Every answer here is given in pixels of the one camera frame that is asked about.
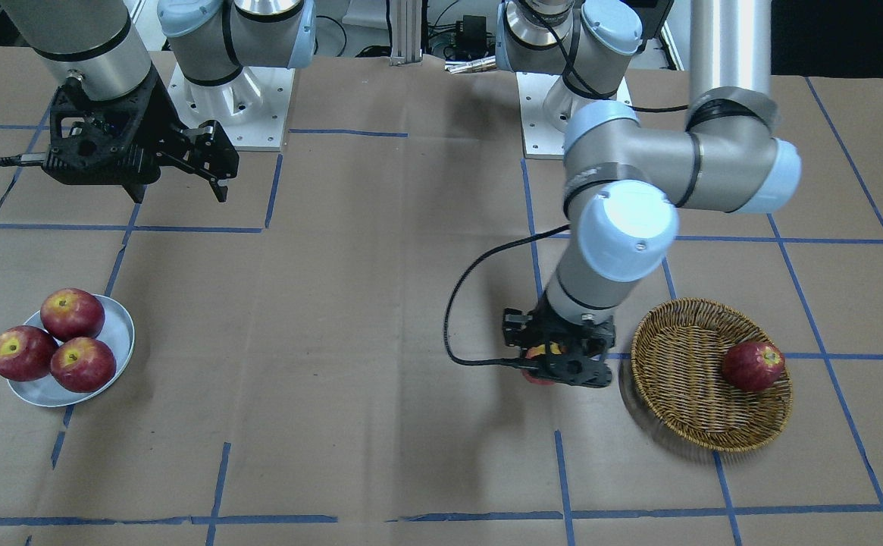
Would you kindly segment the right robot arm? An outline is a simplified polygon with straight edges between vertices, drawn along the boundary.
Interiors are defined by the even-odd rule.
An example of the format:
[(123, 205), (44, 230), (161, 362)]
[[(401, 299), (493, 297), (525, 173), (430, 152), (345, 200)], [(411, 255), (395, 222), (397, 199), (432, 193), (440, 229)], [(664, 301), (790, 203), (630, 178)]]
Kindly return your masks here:
[(2, 10), (58, 87), (49, 109), (49, 148), (38, 165), (67, 186), (122, 187), (136, 203), (172, 167), (227, 199), (237, 176), (227, 131), (265, 106), (253, 68), (310, 65), (313, 1), (159, 1), (155, 11), (185, 80), (179, 113), (122, 1), (2, 1)]

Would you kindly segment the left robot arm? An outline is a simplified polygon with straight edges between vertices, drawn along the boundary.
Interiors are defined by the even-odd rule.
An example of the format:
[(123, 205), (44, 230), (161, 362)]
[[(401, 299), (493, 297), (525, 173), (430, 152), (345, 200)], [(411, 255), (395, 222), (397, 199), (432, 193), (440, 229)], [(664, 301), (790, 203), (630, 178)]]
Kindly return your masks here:
[(681, 130), (643, 127), (615, 99), (644, 25), (622, 1), (503, 1), (496, 64), (552, 74), (576, 100), (562, 122), (562, 211), (570, 240), (536, 308), (503, 315), (506, 345), (556, 343), (581, 356), (613, 345), (613, 315), (662, 264), (680, 209), (774, 213), (802, 160), (776, 137), (768, 1), (691, 4), (690, 100)]

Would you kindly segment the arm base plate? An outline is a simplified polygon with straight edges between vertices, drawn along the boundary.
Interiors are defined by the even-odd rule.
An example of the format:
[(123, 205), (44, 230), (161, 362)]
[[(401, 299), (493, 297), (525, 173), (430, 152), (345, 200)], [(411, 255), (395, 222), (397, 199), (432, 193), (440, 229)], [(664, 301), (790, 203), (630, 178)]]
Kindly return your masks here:
[(596, 100), (577, 96), (560, 76), (518, 72), (516, 80), (525, 158), (562, 159), (570, 118)]
[(295, 69), (245, 67), (232, 82), (199, 86), (175, 66), (168, 93), (188, 127), (216, 120), (238, 151), (280, 152), (296, 75)]

